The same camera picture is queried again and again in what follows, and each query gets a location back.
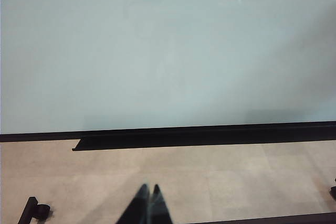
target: black stand leg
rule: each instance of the black stand leg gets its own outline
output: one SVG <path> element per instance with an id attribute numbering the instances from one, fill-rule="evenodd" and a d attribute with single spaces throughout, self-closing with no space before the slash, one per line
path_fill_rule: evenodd
<path id="1" fill-rule="evenodd" d="M 45 220 L 48 218 L 49 212 L 50 207 L 48 205 L 38 205 L 35 197 L 29 197 L 18 224 L 30 224 L 32 218 Z"/>

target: floor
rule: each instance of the floor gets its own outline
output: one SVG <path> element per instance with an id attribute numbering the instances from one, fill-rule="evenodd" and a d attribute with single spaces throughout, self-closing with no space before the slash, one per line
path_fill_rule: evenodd
<path id="1" fill-rule="evenodd" d="M 36 196 L 53 211 L 45 223 L 111 224 L 143 183 L 160 185 L 174 223 L 336 211 L 336 141 L 73 152 L 77 142 L 1 143 L 2 223 Z"/>

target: beige tile floor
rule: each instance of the beige tile floor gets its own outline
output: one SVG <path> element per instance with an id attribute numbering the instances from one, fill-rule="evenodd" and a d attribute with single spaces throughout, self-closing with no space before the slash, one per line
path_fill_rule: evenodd
<path id="1" fill-rule="evenodd" d="M 174 223 L 336 211 L 336 141 L 73 152 L 77 142 L 1 144 L 1 223 L 36 196 L 53 210 L 46 223 L 111 224 L 142 183 L 160 185 Z"/>

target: black metal bracket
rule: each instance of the black metal bracket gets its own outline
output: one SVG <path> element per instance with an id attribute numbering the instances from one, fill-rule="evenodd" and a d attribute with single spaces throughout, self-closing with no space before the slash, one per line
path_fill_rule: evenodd
<path id="1" fill-rule="evenodd" d="M 333 186 L 330 188 L 330 194 L 334 198 L 334 200 L 336 200 L 336 186 Z"/>
<path id="2" fill-rule="evenodd" d="M 48 218 L 49 212 L 50 207 L 48 205 L 38 205 L 35 197 L 29 197 L 18 224 L 30 224 L 32 218 L 45 220 Z"/>

